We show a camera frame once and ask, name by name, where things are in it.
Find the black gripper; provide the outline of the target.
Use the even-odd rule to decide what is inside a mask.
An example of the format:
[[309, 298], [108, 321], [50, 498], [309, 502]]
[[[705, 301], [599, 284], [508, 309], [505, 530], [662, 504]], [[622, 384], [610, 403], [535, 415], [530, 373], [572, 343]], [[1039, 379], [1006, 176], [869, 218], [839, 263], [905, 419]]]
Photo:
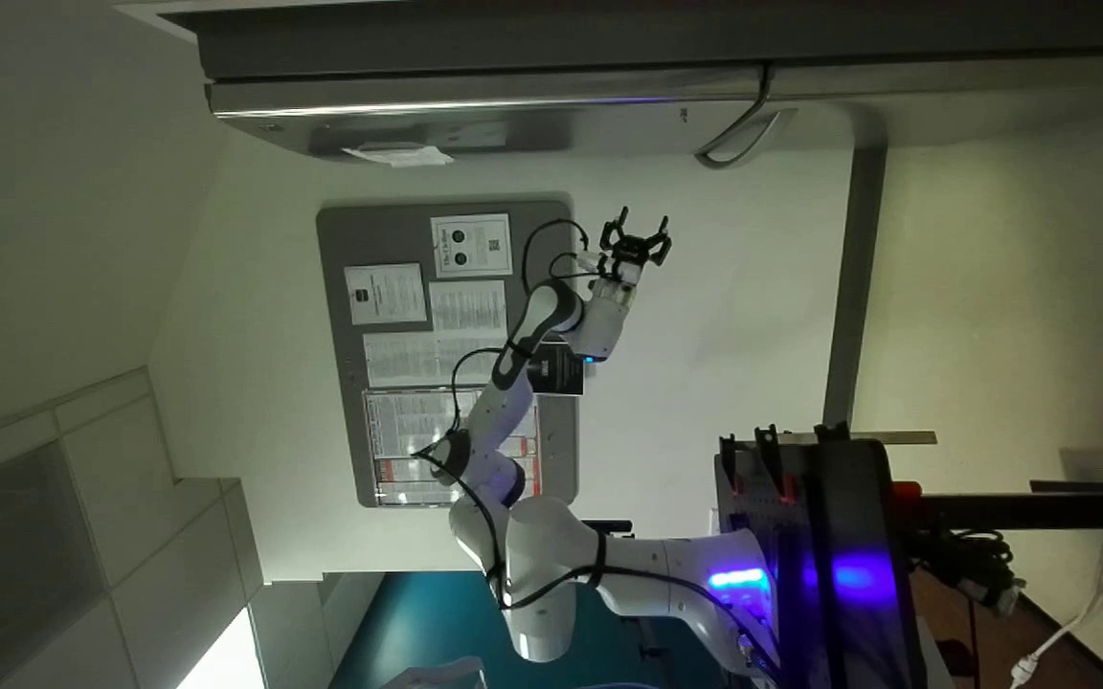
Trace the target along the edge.
[[600, 262], [599, 275], [611, 289], [636, 289], [648, 263], [662, 263], [669, 255], [669, 215], [660, 218], [653, 234], [642, 236], [642, 247], [622, 247], [623, 240], [628, 206], [622, 206], [600, 227]]

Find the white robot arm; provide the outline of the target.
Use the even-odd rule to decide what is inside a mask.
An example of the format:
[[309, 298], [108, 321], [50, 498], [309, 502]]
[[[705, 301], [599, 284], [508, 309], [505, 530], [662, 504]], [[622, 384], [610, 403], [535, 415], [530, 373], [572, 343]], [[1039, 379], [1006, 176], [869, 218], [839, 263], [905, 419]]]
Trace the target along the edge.
[[579, 360], [610, 360], [642, 269], [669, 255], [669, 218], [648, 236], [623, 224], [628, 215], [618, 215], [600, 227], [590, 298], [559, 275], [523, 294], [523, 314], [493, 347], [485, 391], [468, 419], [452, 419], [425, 460], [458, 490], [447, 511], [452, 536], [481, 569], [523, 662], [567, 654], [573, 592], [595, 590], [618, 618], [683, 620], [719, 670], [779, 684], [772, 573], [754, 531], [610, 536], [559, 498], [530, 498], [523, 467], [503, 453], [535, 398], [535, 347], [564, 341]]

